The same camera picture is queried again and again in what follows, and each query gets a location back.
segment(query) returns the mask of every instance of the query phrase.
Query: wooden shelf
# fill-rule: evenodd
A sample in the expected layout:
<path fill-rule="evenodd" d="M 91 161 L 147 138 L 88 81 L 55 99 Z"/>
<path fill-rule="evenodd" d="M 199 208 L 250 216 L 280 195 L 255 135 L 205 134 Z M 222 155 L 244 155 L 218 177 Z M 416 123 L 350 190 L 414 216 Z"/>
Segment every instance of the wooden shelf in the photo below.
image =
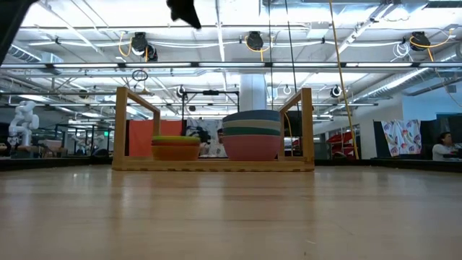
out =
<path fill-rule="evenodd" d="M 210 171 L 210 172 L 308 172 L 314 164 L 303 161 L 236 162 L 204 159 L 197 161 L 124 160 L 113 164 L 113 170 L 136 171 Z"/>

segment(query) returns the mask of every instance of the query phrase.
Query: orange plate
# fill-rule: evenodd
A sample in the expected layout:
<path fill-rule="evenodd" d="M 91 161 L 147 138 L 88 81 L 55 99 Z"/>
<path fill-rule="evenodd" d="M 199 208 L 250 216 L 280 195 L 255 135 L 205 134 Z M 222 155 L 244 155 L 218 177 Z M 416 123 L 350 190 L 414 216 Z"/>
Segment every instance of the orange plate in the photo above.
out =
<path fill-rule="evenodd" d="M 157 146 L 197 146 L 196 142 L 170 142 L 170 141 L 151 141 L 151 145 Z"/>
<path fill-rule="evenodd" d="M 151 146 L 154 160 L 197 160 L 199 158 L 199 146 Z"/>

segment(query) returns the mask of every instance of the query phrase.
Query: white robot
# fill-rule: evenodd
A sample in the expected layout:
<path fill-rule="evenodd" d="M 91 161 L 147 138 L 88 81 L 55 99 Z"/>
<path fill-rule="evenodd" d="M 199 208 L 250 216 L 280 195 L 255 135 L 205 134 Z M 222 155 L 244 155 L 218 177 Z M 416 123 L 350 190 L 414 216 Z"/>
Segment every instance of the white robot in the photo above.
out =
<path fill-rule="evenodd" d="M 32 110 L 35 107 L 35 102 L 33 101 L 21 101 L 19 106 L 16 107 L 16 115 L 13 118 L 13 121 L 10 123 L 8 131 L 9 135 L 12 138 L 10 144 L 15 145 L 18 142 L 19 135 L 22 136 L 22 146 L 30 146 L 30 139 L 32 136 L 32 130 L 38 129 L 39 118 L 35 115 Z M 17 124 L 20 121 L 24 121 L 21 126 Z"/>

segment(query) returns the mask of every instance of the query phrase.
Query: wooden frame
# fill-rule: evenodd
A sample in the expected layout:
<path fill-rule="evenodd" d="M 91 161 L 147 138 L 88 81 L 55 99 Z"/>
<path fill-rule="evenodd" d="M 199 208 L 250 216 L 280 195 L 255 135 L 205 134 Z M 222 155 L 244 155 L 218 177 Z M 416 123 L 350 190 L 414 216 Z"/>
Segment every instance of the wooden frame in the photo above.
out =
<path fill-rule="evenodd" d="M 302 152 L 303 160 L 314 164 L 315 148 L 313 142 L 313 101 L 311 89 L 302 88 L 293 95 L 284 106 L 279 109 L 281 113 L 281 147 L 279 148 L 279 160 L 286 160 L 284 154 L 284 118 L 285 113 L 298 102 L 302 101 Z"/>
<path fill-rule="evenodd" d="M 156 161 L 152 157 L 125 156 L 126 108 L 128 98 L 149 109 L 154 114 L 154 136 L 160 135 L 160 110 L 126 87 L 119 87 L 115 103 L 115 133 L 113 170 L 145 171 L 224 171 L 224 172 L 293 172 L 314 170 L 313 117 L 311 89 L 303 88 L 279 109 L 282 120 L 282 143 L 278 160 L 269 162 L 235 162 L 226 159 L 197 161 Z M 284 113 L 302 101 L 303 157 L 284 156 Z"/>

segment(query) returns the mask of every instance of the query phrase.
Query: yellow cable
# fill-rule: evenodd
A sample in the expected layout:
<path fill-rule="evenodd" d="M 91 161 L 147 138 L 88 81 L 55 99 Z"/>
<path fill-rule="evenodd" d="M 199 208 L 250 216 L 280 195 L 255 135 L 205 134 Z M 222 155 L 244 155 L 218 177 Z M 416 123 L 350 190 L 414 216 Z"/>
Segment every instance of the yellow cable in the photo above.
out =
<path fill-rule="evenodd" d="M 432 60 L 432 62 L 433 62 L 432 51 L 430 50 L 430 48 L 427 48 L 427 51 L 428 51 L 428 56 L 430 56 L 430 60 Z"/>
<path fill-rule="evenodd" d="M 130 45 L 129 45 L 129 47 L 128 47 L 128 53 L 125 54 L 125 53 L 122 51 L 122 38 L 123 38 L 123 34 L 125 34 L 125 33 L 122 32 L 122 34 L 121 34 L 121 39 L 120 39 L 119 42 L 118 42 L 118 51 L 121 53 L 122 56 L 128 57 L 128 56 L 130 56 L 130 53 L 131 53 L 131 40 L 133 40 L 133 37 L 130 38 Z"/>
<path fill-rule="evenodd" d="M 349 128 L 350 128 L 350 130 L 352 132 L 354 156 L 356 157 L 356 160 L 358 160 L 359 159 L 358 147 L 356 145 L 356 136 L 354 135 L 354 130 L 353 130 L 352 115 L 349 112 L 347 92 L 345 91 L 344 78 L 343 78 L 343 75 L 341 73 L 340 53 L 339 53 L 339 45 L 337 43 L 337 32 L 336 32 L 335 23 L 334 23 L 334 11 L 332 10 L 332 0 L 329 0 L 329 7 L 331 8 L 332 29 L 334 31 L 335 52 L 337 53 L 337 65 L 339 66 L 339 76 L 340 76 L 341 91 L 343 92 L 344 101 L 345 101 L 345 108 L 346 108 L 346 112 L 348 113 Z"/>
<path fill-rule="evenodd" d="M 420 48 L 435 48 L 435 47 L 438 47 L 438 46 L 441 46 L 441 45 L 447 43 L 447 42 L 449 41 L 449 39 L 450 39 L 451 33 L 453 33 L 453 31 L 452 31 L 452 30 L 449 30 L 448 39 L 446 39 L 446 40 L 443 41 L 442 43 L 438 43 L 438 44 L 435 44 L 435 45 L 420 45 L 420 44 L 414 43 L 414 42 L 412 42 L 412 39 L 414 39 L 414 36 L 411 36 L 411 37 L 409 38 L 409 42 L 412 43 L 412 45 L 417 46 L 417 47 L 420 47 Z"/>
<path fill-rule="evenodd" d="M 264 53 L 265 51 L 267 51 L 267 50 L 270 49 L 270 47 L 271 47 L 271 41 L 270 41 L 270 43 L 269 43 L 269 47 L 268 47 L 268 48 L 266 48 L 266 49 L 264 49 L 264 50 L 255 51 L 255 50 L 253 50 L 251 47 L 248 46 L 248 44 L 247 44 L 247 38 L 248 38 L 248 35 L 245 36 L 245 38 L 244 38 L 245 46 L 247 46 L 247 48 L 248 48 L 249 50 L 253 51 L 253 52 L 259 52 L 259 53 L 260 53 L 261 61 L 263 62 L 263 53 Z"/>
<path fill-rule="evenodd" d="M 290 154 L 292 155 L 292 157 L 294 157 L 294 144 L 293 144 L 293 141 L 292 141 L 292 128 L 290 127 L 290 120 L 289 120 L 289 117 L 287 116 L 287 113 L 284 113 L 284 116 L 286 116 L 287 123 L 289 124 L 290 147 L 291 147 Z"/>

